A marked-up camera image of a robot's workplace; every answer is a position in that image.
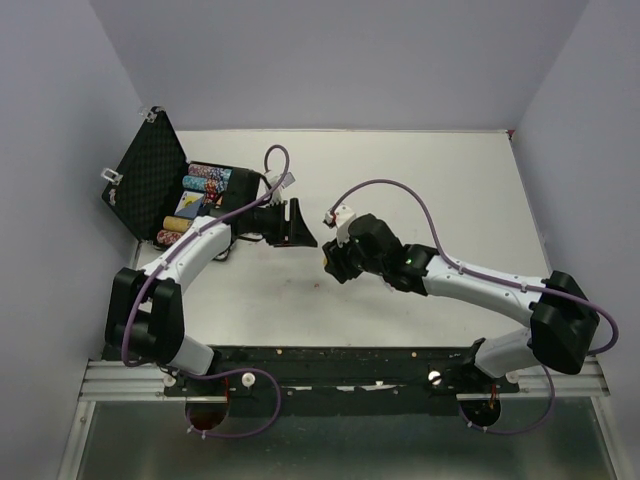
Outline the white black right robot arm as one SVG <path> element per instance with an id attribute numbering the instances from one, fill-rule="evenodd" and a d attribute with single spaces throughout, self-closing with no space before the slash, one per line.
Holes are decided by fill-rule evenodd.
<path id="1" fill-rule="evenodd" d="M 509 372 L 536 365 L 567 375 L 581 371 L 599 318 L 572 276 L 520 277 L 447 262 L 433 247 L 402 243 L 372 214 L 345 210 L 324 222 L 336 231 L 323 246 L 324 269 L 339 283 L 368 273 L 394 290 L 459 300 L 520 324 L 515 332 L 473 343 L 459 370 L 467 389 L 483 391 Z"/>

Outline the black poker set case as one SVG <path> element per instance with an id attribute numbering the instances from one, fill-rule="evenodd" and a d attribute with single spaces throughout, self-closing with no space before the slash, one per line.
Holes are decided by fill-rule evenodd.
<path id="1" fill-rule="evenodd" d="M 101 198 L 140 242 L 160 251 L 157 233 L 175 209 L 185 190 L 182 178 L 191 163 L 166 110 L 153 106 L 142 111 L 143 123 L 116 169 L 105 169 L 107 180 Z M 264 185 L 263 175 L 246 168 L 232 168 L 228 186 L 218 195 L 205 194 L 200 214 L 223 214 L 254 201 Z"/>

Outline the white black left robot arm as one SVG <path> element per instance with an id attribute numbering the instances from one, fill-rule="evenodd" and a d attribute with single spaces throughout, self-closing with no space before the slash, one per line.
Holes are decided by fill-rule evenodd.
<path id="1" fill-rule="evenodd" d="M 259 173 L 223 168 L 219 206 L 204 206 L 187 231 L 139 270 L 115 276 L 105 341 L 119 349 L 124 362 L 151 362 L 187 372 L 187 382 L 201 395 L 214 393 L 222 380 L 212 364 L 214 350 L 185 332 L 183 294 L 216 257 L 241 236 L 259 236 L 273 247 L 318 245 L 305 224 L 297 199 L 282 201 L 271 180 L 259 194 Z"/>

